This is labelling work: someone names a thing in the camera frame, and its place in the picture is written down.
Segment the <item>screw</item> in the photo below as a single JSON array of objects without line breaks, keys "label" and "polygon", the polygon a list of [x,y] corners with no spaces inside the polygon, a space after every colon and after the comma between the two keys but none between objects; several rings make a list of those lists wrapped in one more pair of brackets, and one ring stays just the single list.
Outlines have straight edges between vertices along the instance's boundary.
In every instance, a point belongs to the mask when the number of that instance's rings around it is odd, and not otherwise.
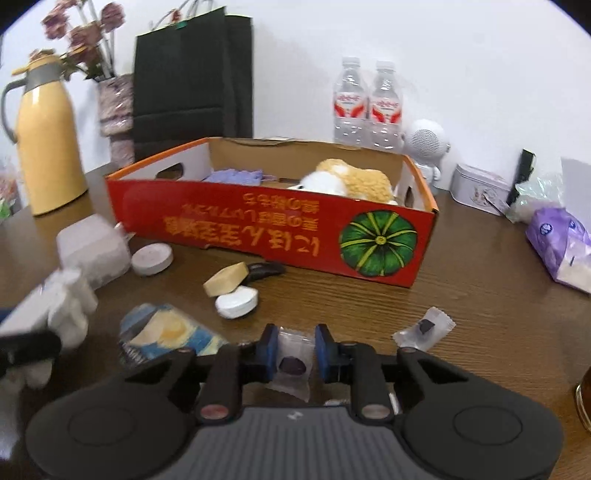
[{"label": "screw", "polygon": [[227,407],[217,403],[210,403],[209,405],[205,405],[200,412],[201,416],[206,420],[225,419],[229,413],[230,412]]},{"label": "screw", "polygon": [[370,420],[383,420],[390,415],[390,409],[379,403],[370,403],[361,409],[361,415]]}]

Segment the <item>water bottle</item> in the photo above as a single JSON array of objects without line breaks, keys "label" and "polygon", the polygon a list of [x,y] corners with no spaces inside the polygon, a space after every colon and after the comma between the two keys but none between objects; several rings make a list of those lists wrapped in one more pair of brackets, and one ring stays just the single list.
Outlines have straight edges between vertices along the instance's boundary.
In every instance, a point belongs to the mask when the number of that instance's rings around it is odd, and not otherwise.
[{"label": "water bottle", "polygon": [[343,72],[335,85],[334,116],[335,143],[344,145],[365,144],[368,94],[361,78],[357,57],[343,58]]},{"label": "water bottle", "polygon": [[402,150],[402,95],[394,78],[394,63],[379,61],[374,89],[369,97],[369,146],[378,150]]}]

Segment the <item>box handle hole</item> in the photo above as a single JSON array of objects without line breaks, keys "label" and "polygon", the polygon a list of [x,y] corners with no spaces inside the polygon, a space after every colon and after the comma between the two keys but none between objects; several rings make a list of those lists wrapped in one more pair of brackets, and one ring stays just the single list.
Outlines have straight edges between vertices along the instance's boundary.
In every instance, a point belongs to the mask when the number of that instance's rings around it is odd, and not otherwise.
[{"label": "box handle hole", "polygon": [[407,208],[413,208],[414,205],[414,193],[411,187],[407,188],[406,195],[404,196],[404,206]]},{"label": "box handle hole", "polygon": [[184,175],[184,167],[182,163],[177,163],[156,174],[157,179],[163,180],[178,180]]}]

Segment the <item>thermos handle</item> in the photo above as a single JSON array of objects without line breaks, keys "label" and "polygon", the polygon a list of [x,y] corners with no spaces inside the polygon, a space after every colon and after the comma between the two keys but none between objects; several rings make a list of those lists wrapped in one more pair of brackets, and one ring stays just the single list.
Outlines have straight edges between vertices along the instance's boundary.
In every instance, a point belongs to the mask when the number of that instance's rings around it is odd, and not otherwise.
[{"label": "thermos handle", "polygon": [[11,140],[12,143],[17,142],[17,136],[15,135],[14,130],[12,130],[8,126],[8,120],[6,118],[6,94],[10,90],[14,90],[15,88],[19,88],[19,87],[24,87],[26,84],[27,84],[26,78],[22,78],[20,80],[15,80],[14,82],[10,82],[8,85],[6,85],[6,88],[2,92],[2,99],[0,100],[0,109],[1,109],[0,120],[2,121],[2,127],[3,127],[4,131],[6,132],[6,135]]}]

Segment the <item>bottle cap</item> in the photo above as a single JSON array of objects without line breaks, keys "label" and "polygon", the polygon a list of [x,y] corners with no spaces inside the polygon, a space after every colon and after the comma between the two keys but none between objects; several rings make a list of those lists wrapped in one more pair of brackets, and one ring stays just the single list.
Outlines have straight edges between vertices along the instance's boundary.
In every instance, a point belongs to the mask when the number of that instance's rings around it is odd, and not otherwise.
[{"label": "bottle cap", "polygon": [[378,60],[375,64],[377,70],[395,70],[395,65],[393,61],[383,61]]},{"label": "bottle cap", "polygon": [[173,249],[167,244],[151,244],[140,248],[131,257],[131,266],[138,275],[156,275],[173,262]]},{"label": "bottle cap", "polygon": [[343,67],[361,67],[359,57],[343,57]]}]

